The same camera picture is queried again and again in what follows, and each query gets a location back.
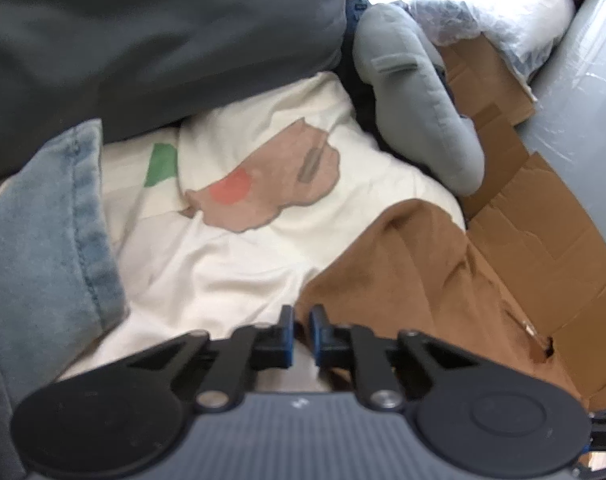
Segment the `cardboard box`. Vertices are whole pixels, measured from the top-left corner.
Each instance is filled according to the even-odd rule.
[[[606,244],[541,155],[528,154],[497,105],[473,119],[486,173],[481,189],[463,200],[468,236],[509,291],[517,322],[539,344],[551,338],[554,366],[562,370],[550,373],[565,374],[590,410],[604,409]]]
[[[496,104],[515,126],[534,115],[534,101],[484,36],[439,48],[448,69],[456,108],[475,117]]]

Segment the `red spot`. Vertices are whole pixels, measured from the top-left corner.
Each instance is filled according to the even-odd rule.
[[[236,168],[232,173],[209,186],[209,195],[214,202],[232,205],[247,196],[252,187],[252,178],[243,168]]]

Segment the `light blue denim garment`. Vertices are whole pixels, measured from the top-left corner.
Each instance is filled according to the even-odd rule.
[[[99,120],[45,144],[0,195],[0,480],[24,476],[12,409],[124,314],[100,202]]]

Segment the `brown printed patch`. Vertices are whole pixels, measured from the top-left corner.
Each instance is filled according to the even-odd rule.
[[[203,212],[207,225],[241,233],[269,224],[291,205],[311,205],[339,179],[339,152],[329,134],[304,118],[280,131],[221,180],[189,189],[182,214]]]

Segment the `gray plush toy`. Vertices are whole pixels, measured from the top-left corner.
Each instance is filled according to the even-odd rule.
[[[360,78],[374,88],[385,142],[427,165],[453,193],[477,191],[484,154],[474,123],[456,111],[436,73],[443,60],[410,15],[395,5],[370,7],[358,22],[353,57]]]

